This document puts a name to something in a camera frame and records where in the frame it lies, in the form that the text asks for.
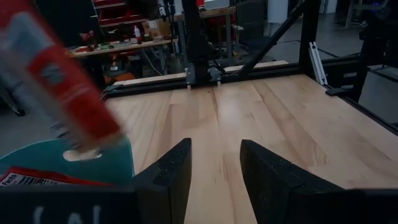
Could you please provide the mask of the black aluminium table frame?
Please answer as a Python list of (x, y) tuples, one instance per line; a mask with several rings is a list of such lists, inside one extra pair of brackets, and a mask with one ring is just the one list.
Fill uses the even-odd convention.
[[(289, 75), (304, 74), (313, 80), (316, 80), (312, 62), (309, 56), (309, 43), (315, 42), (318, 27), (318, 11), (320, 8), (320, 0), (303, 0), (299, 3), (282, 25), (275, 33), (265, 41), (258, 53), (243, 65), (242, 68), (233, 72), (224, 71), (221, 74), (222, 83), (243, 82), (249, 80), (260, 80), (265, 78), (286, 77)], [(277, 41), (290, 29), (293, 23), (299, 18), (303, 18), (299, 60), (297, 63), (289, 63), (285, 65), (271, 65), (270, 67), (256, 68), (256, 64), (270, 51)], [(398, 136), (398, 126), (394, 126), (382, 119), (378, 115), (369, 111), (358, 103), (360, 90), (363, 87), (368, 70), (364, 58), (360, 56), (338, 57), (322, 60), (325, 72), (356, 72), (357, 76), (350, 78), (349, 83), (352, 88), (332, 88), (329, 84), (322, 85), (326, 88), (326, 94), (329, 96), (338, 96), (361, 113), (370, 117), (372, 120)], [(103, 92), (103, 99), (117, 98), (122, 96), (139, 95), (144, 93), (155, 93), (167, 90), (178, 90), (187, 87), (186, 72), (180, 78), (167, 78), (165, 80), (160, 77), (151, 77), (149, 81), (138, 84), (118, 84), (113, 85), (111, 90)]]

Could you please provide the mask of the red shelving unit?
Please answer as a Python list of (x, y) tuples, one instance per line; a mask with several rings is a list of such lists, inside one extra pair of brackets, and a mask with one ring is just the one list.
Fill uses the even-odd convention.
[(142, 12), (128, 6), (126, 0), (91, 0), (101, 28), (146, 20)]

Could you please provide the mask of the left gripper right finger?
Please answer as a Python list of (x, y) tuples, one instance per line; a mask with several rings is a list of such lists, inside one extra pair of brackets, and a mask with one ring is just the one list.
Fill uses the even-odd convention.
[(243, 139), (240, 163), (258, 224), (338, 224), (351, 219), (341, 187), (260, 144)]

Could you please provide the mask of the wooden workbench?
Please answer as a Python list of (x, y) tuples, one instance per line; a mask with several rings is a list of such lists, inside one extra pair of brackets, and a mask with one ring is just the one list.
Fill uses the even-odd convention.
[(178, 37), (175, 39), (170, 40), (160, 40), (160, 41), (149, 41), (143, 42), (141, 44), (130, 44), (124, 47), (114, 47), (112, 49), (99, 49), (94, 51), (86, 51), (86, 52), (68, 52), (67, 55), (71, 58), (78, 58), (78, 57), (87, 57), (91, 55), (100, 55), (100, 54), (114, 54), (115, 52), (122, 52), (122, 51), (131, 51), (131, 50), (139, 50), (148, 47), (155, 47), (159, 45), (167, 45), (171, 43), (178, 42)]

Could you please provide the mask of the cardboard box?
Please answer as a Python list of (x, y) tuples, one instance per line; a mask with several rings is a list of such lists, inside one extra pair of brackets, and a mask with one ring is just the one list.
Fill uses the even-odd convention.
[(146, 20), (142, 22), (142, 26), (145, 34), (149, 34), (152, 38), (171, 36), (169, 22), (163, 19)]

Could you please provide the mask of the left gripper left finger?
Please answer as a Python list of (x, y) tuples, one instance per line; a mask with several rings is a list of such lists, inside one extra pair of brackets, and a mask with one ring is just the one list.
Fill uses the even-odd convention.
[(184, 224), (192, 180), (192, 140), (184, 138), (132, 179), (133, 224)]

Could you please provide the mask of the silver aluminium extrusion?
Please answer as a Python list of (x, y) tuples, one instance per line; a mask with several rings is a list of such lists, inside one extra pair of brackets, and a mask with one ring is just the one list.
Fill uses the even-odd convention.
[(309, 43), (309, 56), (312, 62), (312, 67), (316, 81), (321, 85), (327, 85), (327, 78), (323, 68), (322, 60), (319, 55), (318, 47), (315, 42)]

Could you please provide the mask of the teal plastic basket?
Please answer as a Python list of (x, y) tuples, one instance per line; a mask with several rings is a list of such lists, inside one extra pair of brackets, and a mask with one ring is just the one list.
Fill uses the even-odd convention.
[(51, 171), (109, 184), (125, 183), (135, 175), (131, 143), (127, 137), (101, 148), (101, 155), (94, 159), (68, 161), (63, 156), (66, 150), (61, 139), (39, 141), (0, 157), (0, 165)]

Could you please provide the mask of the orange shop vacuum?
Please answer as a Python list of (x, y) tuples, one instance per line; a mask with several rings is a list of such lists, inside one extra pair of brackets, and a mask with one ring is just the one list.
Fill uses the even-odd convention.
[(135, 76), (131, 73), (129, 60), (126, 57), (111, 59), (104, 65), (103, 70), (107, 85), (135, 79)]

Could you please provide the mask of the white cabinet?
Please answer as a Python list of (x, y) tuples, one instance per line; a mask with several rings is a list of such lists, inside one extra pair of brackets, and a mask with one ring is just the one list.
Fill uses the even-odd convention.
[(267, 0), (267, 21), (281, 24), (287, 19), (289, 0)]

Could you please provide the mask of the red popcorn bag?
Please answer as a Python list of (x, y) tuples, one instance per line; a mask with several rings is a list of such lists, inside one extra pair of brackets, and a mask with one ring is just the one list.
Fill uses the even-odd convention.
[(0, 187), (12, 185), (108, 185), (107, 183), (83, 180), (50, 171), (41, 171), (23, 167), (10, 167), (0, 176)]
[(124, 136), (100, 90), (29, 0), (0, 0), (0, 79), (35, 104), (70, 149), (106, 147)]

